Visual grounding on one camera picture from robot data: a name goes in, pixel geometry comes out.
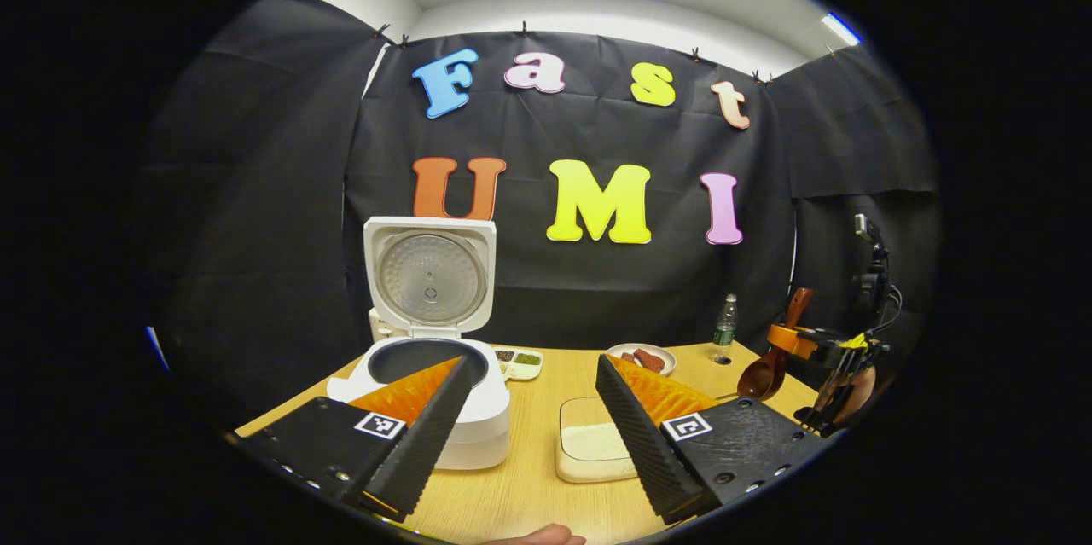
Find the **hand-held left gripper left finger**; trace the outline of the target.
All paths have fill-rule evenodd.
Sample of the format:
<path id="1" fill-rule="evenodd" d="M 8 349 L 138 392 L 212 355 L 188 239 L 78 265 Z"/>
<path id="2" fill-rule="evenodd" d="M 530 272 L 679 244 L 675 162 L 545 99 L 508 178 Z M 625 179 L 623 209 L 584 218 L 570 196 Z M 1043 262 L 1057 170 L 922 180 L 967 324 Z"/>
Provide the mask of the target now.
<path id="1" fill-rule="evenodd" d="M 237 443 L 332 502 L 402 522 L 474 382 L 468 358 L 452 358 L 351 403 L 314 396 Z"/>

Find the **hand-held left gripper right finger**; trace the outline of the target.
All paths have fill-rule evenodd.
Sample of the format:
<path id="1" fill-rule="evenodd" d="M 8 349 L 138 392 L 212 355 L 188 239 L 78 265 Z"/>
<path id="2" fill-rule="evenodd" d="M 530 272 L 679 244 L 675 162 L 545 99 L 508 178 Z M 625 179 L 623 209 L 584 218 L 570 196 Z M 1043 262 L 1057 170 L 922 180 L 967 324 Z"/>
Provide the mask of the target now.
<path id="1" fill-rule="evenodd" d="M 667 525 L 749 502 L 839 440 L 751 396 L 714 403 L 608 354 L 598 357 L 595 388 Z"/>

